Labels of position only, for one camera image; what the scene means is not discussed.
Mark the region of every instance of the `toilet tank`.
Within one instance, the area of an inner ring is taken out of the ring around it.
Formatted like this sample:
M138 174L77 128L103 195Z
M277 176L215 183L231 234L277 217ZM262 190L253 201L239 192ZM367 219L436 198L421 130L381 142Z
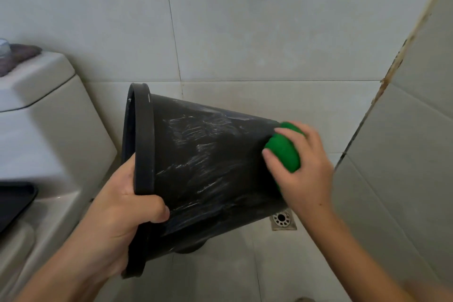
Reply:
M0 78L0 181L31 182L39 191L19 220L33 233L22 234L23 241L32 242L22 244L29 253L22 251L22 260L13 258L20 263L14 273L0 272L0 299L11 299L64 242L115 156L63 54L43 52Z

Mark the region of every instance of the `metal drain cover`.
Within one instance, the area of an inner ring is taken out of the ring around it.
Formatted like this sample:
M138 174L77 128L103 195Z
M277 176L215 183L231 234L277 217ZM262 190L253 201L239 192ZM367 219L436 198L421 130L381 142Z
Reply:
M297 226L294 222L293 212L286 209L270 217L270 223L273 231L296 231Z

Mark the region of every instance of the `green sponge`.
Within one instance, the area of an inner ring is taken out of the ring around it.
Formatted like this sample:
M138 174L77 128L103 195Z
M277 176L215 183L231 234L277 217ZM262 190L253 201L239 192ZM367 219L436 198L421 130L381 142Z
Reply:
M303 134L299 128L289 122L281 123L280 127ZM288 140L282 134L275 133L264 148L270 149L289 172L293 173L300 168L299 153L297 153L291 140Z

